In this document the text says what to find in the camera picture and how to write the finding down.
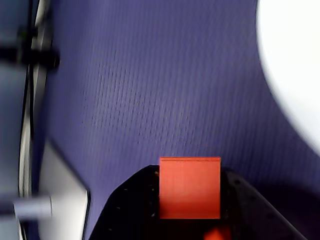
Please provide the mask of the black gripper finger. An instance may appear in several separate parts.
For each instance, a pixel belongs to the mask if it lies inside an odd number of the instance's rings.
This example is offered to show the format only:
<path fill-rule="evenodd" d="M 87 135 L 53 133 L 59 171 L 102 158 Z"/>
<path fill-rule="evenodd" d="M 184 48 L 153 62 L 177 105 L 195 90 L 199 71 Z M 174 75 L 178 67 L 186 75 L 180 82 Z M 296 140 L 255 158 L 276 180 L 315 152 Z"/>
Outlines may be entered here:
<path fill-rule="evenodd" d="M 304 240 L 259 191 L 230 169 L 221 171 L 221 218 L 234 240 Z"/>
<path fill-rule="evenodd" d="M 158 165 L 134 173 L 109 196 L 91 240 L 159 240 Z"/>

